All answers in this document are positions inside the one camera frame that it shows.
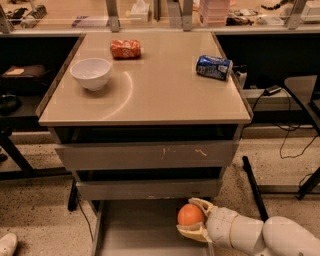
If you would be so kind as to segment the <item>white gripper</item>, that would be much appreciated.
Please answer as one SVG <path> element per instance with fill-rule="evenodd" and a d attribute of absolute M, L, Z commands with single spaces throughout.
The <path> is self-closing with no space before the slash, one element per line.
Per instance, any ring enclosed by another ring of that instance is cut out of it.
<path fill-rule="evenodd" d="M 199 207 L 207 218 L 206 227 L 202 222 L 190 226 L 177 225 L 178 232 L 189 239 L 198 242 L 213 242 L 214 244 L 231 248 L 231 227 L 238 213 L 228 208 L 217 208 L 211 202 L 201 198 L 190 198 L 190 204 Z"/>

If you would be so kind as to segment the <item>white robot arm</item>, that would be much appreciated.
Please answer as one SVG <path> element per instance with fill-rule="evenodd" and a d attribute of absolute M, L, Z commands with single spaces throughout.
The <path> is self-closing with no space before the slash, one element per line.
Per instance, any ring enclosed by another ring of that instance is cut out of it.
<path fill-rule="evenodd" d="M 320 239 L 282 216 L 265 222 L 190 198 L 177 214 L 176 228 L 189 239 L 235 249 L 248 256 L 320 256 Z"/>

